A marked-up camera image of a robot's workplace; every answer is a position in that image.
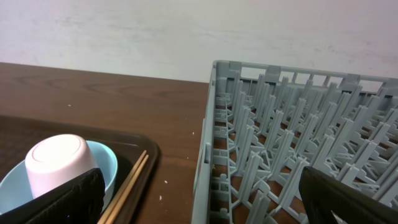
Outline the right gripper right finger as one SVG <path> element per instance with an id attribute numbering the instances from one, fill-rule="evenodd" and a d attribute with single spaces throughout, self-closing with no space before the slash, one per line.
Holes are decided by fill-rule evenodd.
<path id="1" fill-rule="evenodd" d="M 303 168 L 299 192 L 310 223 L 396 224 L 397 211 L 338 182 L 323 172 Z"/>

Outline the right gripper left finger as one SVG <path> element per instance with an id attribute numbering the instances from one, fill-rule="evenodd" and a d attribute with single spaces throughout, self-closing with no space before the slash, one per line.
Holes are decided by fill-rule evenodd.
<path id="1" fill-rule="evenodd" d="M 99 168 L 1 215 L 1 223 L 97 223 L 103 209 L 105 182 Z"/>

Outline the light blue bowl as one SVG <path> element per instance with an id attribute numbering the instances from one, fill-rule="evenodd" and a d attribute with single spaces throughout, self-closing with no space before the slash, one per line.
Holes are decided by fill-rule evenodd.
<path id="1" fill-rule="evenodd" d="M 87 141 L 86 143 L 103 174 L 105 195 L 102 211 L 105 211 L 113 197 L 116 174 L 118 172 L 118 160 L 115 153 L 108 146 L 96 141 Z M 1 181 L 1 215 L 33 199 L 25 168 L 25 160 L 23 160 Z"/>

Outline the white cup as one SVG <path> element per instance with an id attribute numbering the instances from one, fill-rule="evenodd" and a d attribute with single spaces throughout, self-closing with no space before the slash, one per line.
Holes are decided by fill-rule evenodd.
<path id="1" fill-rule="evenodd" d="M 46 138 L 25 156 L 25 169 L 33 198 L 97 167 L 86 141 L 75 134 Z"/>

